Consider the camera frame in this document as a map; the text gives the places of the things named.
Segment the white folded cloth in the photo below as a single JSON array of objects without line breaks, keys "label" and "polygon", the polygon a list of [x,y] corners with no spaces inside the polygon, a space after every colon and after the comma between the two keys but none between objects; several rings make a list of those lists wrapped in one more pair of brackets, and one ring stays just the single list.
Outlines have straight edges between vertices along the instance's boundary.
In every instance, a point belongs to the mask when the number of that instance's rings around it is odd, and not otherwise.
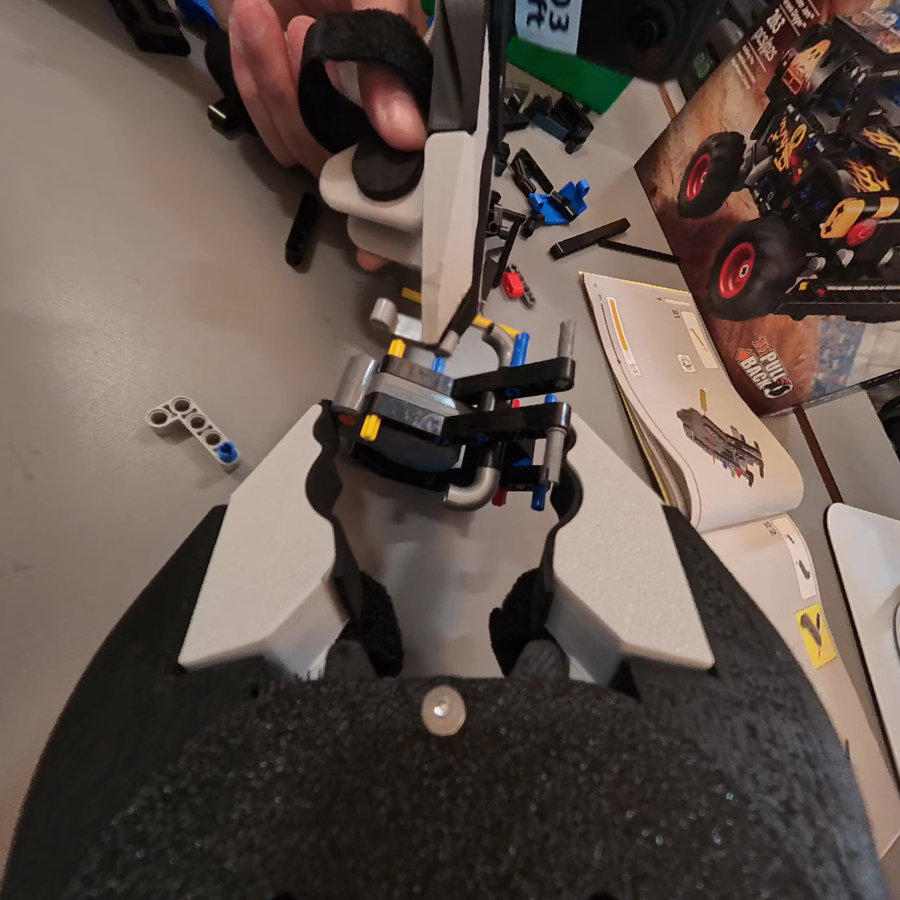
[{"label": "white folded cloth", "polygon": [[898,789],[789,516],[803,500],[800,470],[732,384],[689,292],[580,277],[663,500],[703,535],[811,678],[849,752],[883,858],[898,838]]}]

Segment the long black lego beam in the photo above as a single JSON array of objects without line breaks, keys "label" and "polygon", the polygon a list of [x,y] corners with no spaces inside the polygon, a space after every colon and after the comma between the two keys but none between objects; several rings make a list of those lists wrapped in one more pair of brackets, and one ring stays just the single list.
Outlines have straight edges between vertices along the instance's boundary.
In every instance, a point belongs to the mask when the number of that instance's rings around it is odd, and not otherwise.
[{"label": "long black lego beam", "polygon": [[603,240],[616,238],[628,231],[630,227],[629,219],[616,219],[554,243],[550,246],[548,254],[554,261],[558,261],[583,249],[597,245]]}]

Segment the green plastic bin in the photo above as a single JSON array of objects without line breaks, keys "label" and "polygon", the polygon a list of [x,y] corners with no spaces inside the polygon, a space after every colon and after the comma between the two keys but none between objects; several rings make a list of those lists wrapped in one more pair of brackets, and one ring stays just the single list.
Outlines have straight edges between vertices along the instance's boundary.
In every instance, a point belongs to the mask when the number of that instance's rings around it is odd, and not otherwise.
[{"label": "green plastic bin", "polygon": [[629,75],[538,47],[518,37],[510,40],[508,62],[600,114],[613,106],[633,80]]}]

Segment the short black lego beam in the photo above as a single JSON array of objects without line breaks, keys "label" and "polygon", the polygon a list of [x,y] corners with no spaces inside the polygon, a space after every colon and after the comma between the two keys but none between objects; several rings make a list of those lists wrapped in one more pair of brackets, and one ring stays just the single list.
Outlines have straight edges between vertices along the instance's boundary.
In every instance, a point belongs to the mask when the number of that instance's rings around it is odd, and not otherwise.
[{"label": "short black lego beam", "polygon": [[291,268],[305,265],[320,219],[320,197],[312,191],[303,193],[285,240],[285,263]]}]

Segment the lego set box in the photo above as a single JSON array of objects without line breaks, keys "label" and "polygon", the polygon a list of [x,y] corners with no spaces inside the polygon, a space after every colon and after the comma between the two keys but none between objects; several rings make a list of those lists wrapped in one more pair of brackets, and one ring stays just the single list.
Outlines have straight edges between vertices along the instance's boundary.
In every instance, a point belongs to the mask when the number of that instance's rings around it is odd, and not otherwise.
[{"label": "lego set box", "polygon": [[898,104],[898,2],[774,2],[636,163],[761,417],[898,370]]}]

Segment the black lego axle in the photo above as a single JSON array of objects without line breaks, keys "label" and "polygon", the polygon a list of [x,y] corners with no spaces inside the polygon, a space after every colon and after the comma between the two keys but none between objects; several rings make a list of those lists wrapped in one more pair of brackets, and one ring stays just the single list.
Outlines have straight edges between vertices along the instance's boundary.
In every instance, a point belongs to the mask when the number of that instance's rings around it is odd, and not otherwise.
[{"label": "black lego axle", "polygon": [[645,259],[650,259],[654,261],[669,263],[669,264],[680,264],[681,260],[675,256],[674,254],[662,252],[658,250],[652,250],[644,247],[636,247],[622,241],[613,240],[613,239],[602,239],[599,241],[599,246],[604,249],[611,250],[613,252],[618,252],[622,254],[638,256]]}]

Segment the grey angled lego beam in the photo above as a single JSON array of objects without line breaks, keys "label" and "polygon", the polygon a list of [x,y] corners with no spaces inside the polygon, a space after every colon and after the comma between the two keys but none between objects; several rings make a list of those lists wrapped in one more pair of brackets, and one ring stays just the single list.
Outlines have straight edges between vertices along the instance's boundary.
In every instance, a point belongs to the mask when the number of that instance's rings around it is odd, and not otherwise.
[{"label": "grey angled lego beam", "polygon": [[240,465],[237,446],[207,416],[193,399],[178,396],[149,410],[145,421],[159,436],[185,432],[194,438],[226,473]]}]

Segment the person's left hand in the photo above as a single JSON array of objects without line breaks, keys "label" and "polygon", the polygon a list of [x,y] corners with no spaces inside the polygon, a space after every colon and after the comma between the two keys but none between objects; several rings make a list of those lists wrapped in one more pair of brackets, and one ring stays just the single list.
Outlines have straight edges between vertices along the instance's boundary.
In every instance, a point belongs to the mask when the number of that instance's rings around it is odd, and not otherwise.
[{"label": "person's left hand", "polygon": [[[328,13],[380,8],[406,19],[419,36],[426,33],[420,2],[406,1],[236,1],[216,2],[216,15],[228,26],[236,85],[253,125],[275,159],[287,167],[321,174],[330,154],[309,134],[297,101],[300,62],[307,32]],[[381,138],[397,150],[422,150],[426,124],[407,84],[388,67],[358,63],[356,75],[329,74],[336,89],[366,110]]]}]

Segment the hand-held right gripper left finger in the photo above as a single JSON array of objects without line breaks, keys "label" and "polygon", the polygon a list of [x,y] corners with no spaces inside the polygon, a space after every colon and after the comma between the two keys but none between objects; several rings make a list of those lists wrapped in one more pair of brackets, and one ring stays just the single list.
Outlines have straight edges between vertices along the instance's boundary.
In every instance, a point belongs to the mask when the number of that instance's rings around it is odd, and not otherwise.
[{"label": "hand-held right gripper left finger", "polygon": [[314,405],[232,494],[178,663],[263,656],[315,677],[363,611],[360,567],[335,514],[340,440]]}]

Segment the black lego panel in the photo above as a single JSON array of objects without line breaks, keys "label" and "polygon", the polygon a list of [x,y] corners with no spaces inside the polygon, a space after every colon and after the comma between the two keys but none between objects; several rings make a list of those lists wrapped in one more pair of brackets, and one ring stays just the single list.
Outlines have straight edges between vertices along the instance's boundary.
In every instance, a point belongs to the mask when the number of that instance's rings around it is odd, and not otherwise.
[{"label": "black lego panel", "polygon": [[139,50],[186,58],[191,46],[166,1],[109,1]]}]

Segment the blue lego panel piece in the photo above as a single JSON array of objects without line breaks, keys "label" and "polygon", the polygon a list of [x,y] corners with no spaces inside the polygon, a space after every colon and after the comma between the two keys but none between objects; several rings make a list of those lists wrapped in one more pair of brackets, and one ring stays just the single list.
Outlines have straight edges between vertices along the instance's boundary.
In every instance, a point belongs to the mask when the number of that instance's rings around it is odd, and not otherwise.
[{"label": "blue lego panel piece", "polygon": [[590,190],[590,182],[586,179],[569,181],[549,194],[530,193],[528,202],[534,215],[542,218],[547,226],[569,224],[587,209],[586,196]]}]

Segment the partly built lego vehicle frame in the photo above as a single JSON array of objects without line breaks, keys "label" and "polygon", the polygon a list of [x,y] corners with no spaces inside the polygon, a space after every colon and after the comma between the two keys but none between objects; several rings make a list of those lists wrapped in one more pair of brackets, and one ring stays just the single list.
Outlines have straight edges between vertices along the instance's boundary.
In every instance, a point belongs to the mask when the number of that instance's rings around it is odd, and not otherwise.
[{"label": "partly built lego vehicle frame", "polygon": [[552,358],[526,361],[529,335],[495,323],[482,340],[496,368],[453,377],[436,357],[426,367],[395,339],[380,360],[356,355],[346,365],[332,414],[352,455],[381,477],[439,492],[450,510],[505,504],[531,495],[543,511],[562,479],[571,446],[576,325],[563,321]]}]

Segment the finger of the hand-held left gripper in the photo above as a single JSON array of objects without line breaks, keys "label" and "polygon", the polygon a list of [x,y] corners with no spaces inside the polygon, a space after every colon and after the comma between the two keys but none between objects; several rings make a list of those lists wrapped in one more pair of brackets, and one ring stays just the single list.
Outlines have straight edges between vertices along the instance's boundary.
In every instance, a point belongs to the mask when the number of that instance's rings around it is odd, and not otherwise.
[{"label": "finger of the hand-held left gripper", "polygon": [[421,322],[422,341],[437,354],[455,351],[480,301],[508,40],[508,2],[435,5]]}]

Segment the grey connector with yellow axle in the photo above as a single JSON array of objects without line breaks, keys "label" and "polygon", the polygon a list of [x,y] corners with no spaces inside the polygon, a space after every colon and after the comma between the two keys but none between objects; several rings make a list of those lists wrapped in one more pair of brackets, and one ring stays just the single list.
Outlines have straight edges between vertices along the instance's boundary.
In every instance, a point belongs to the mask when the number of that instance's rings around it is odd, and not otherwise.
[{"label": "grey connector with yellow axle", "polygon": [[[402,289],[400,297],[421,305],[420,293],[411,288]],[[411,343],[422,344],[424,341],[420,318],[399,312],[396,303],[388,298],[380,297],[376,300],[369,321],[393,337]],[[476,316],[472,321],[472,325],[480,330],[487,330],[493,324],[492,320],[483,316]]]}]

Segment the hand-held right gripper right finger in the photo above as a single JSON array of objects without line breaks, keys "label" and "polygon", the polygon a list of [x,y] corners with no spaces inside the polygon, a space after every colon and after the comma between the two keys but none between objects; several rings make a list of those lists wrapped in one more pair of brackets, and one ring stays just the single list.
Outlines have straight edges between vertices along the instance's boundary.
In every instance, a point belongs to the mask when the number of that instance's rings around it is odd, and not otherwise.
[{"label": "hand-held right gripper right finger", "polygon": [[582,490],[555,538],[547,628],[576,675],[608,684],[624,659],[708,670],[714,654],[659,497],[577,414],[567,462]]}]

